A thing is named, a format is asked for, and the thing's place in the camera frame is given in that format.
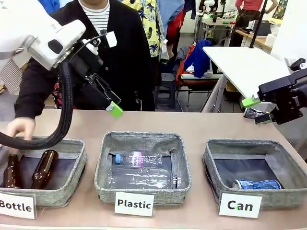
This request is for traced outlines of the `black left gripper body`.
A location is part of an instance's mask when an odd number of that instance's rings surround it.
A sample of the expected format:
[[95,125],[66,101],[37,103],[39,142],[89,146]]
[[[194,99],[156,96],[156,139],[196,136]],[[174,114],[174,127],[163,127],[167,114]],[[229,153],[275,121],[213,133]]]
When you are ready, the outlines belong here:
[[105,110],[110,105],[109,84],[98,74],[103,61],[89,49],[80,49],[70,58],[74,72],[77,104],[85,109]]

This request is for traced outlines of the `person's right hand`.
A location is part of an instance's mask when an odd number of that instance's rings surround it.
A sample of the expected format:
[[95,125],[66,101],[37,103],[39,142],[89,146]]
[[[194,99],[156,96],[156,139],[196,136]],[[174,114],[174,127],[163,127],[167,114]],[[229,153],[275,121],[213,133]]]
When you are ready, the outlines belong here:
[[23,133],[24,140],[31,140],[35,129],[35,120],[28,117],[18,117],[12,120],[6,128],[6,135],[15,137]]

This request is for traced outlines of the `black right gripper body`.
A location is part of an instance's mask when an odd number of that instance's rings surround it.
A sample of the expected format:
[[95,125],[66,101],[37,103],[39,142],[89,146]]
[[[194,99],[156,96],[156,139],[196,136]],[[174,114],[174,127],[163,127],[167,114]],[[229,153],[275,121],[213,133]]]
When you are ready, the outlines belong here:
[[270,112],[273,122],[281,125],[303,116],[307,106],[307,72],[299,70],[291,75],[264,83],[257,92],[260,101],[276,107]]

